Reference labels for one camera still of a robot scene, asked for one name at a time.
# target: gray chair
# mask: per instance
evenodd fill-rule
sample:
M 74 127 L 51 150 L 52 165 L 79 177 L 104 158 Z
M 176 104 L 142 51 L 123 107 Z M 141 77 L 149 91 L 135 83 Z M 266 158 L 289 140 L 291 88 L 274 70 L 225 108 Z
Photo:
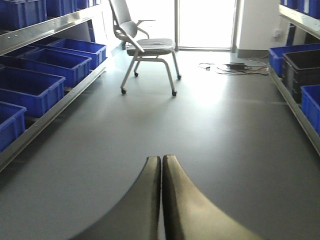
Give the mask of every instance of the gray chair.
M 180 80 L 181 75 L 179 74 L 175 54 L 176 43 L 171 39 L 167 38 L 149 38 L 148 33 L 139 28 L 138 25 L 144 21 L 151 20 L 139 20 L 137 23 L 133 22 L 129 13 L 126 0 L 109 0 L 109 3 L 111 6 L 113 16 L 113 32 L 118 39 L 124 41 L 125 43 L 127 42 L 131 44 L 126 50 L 129 56 L 133 56 L 133 59 L 121 84 L 122 94 L 127 93 L 127 90 L 125 89 L 125 84 L 128 80 L 128 76 L 135 62 L 137 62 L 134 68 L 134 75 L 136 77 L 139 75 L 137 73 L 137 69 L 140 62 L 162 62 L 165 64 L 166 67 L 166 71 L 171 85 L 172 95 L 176 96 L 177 91 L 175 90 L 175 85 L 170 72 L 169 65 L 164 59 L 159 58 L 160 55 L 172 54 L 177 73 L 177 78 Z M 138 31 L 146 34 L 147 39 L 140 39 L 136 41 L 134 37 L 137 35 Z

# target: wall outlet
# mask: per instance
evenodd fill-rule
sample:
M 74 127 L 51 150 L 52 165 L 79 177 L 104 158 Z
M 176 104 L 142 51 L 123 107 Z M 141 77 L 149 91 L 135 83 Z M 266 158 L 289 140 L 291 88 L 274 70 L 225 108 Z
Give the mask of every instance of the wall outlet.
M 283 30 L 275 30 L 273 34 L 273 38 L 276 42 L 280 42 L 282 35 L 284 34 Z

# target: glass door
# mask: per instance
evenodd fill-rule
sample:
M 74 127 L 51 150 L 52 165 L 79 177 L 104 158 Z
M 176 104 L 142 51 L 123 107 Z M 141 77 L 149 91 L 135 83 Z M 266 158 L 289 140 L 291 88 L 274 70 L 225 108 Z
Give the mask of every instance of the glass door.
M 180 49 L 230 50 L 237 0 L 176 0 L 175 38 Z

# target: power adapter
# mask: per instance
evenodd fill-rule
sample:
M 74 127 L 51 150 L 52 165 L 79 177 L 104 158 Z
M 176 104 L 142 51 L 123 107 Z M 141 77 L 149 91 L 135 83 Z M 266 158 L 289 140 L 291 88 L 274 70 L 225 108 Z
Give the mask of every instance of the power adapter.
M 246 65 L 243 62 L 230 62 L 226 64 L 232 70 L 244 71 L 246 70 Z

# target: metal shelf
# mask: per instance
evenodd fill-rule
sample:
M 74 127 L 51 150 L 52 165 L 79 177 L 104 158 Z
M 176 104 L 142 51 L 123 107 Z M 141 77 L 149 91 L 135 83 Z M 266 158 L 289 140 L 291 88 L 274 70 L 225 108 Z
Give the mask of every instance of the metal shelf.
M 279 5 L 280 15 L 292 24 L 320 39 L 320 20 L 283 5 Z
M 66 107 L 71 104 L 91 83 L 93 83 L 106 69 L 106 61 L 100 64 L 85 79 L 57 102 L 49 111 L 31 125 L 3 152 L 0 152 L 0 172 L 38 136 Z
M 0 56 L 63 30 L 82 24 L 101 12 L 101 5 L 95 5 L 61 17 L 56 17 L 35 25 L 2 34 L 0 35 Z
M 304 132 L 310 139 L 312 145 L 314 146 L 317 153 L 320 155 L 320 136 L 314 129 L 314 127 L 311 125 L 305 114 L 302 112 L 299 105 L 296 103 L 296 101 L 293 99 L 285 85 L 282 83 L 281 78 L 278 77 L 276 72 L 272 69 L 271 66 L 269 66 L 270 69 L 270 76 L 274 82 L 274 84 L 277 86 L 278 90 L 282 94 L 285 101 L 288 103 L 292 113 L 298 120 L 299 124 L 303 128 Z
M 13 50 L 62 32 L 91 20 L 102 13 L 101 5 L 95 5 L 61 17 L 53 18 L 19 30 L 0 35 L 0 56 Z M 106 69 L 106 61 L 93 70 L 85 79 L 71 89 L 41 118 L 35 122 L 4 151 L 0 152 L 0 172 L 38 136 L 69 104 L 71 104 Z
M 320 20 L 305 15 L 304 13 L 298 12 L 286 6 L 283 6 L 281 4 L 279 5 L 279 12 L 280 16 L 287 19 L 293 25 L 320 39 Z M 287 88 L 284 86 L 281 78 L 278 77 L 278 75 L 275 73 L 272 67 L 269 67 L 269 69 L 270 76 L 273 82 L 277 86 L 285 101 L 288 103 L 292 113 L 294 114 L 297 121 L 303 128 L 304 132 L 310 139 L 315 150 L 320 155 L 320 136 L 318 135 L 314 127 L 311 125 L 305 114 L 302 112 L 300 106 L 296 103 L 296 101 L 293 99 Z

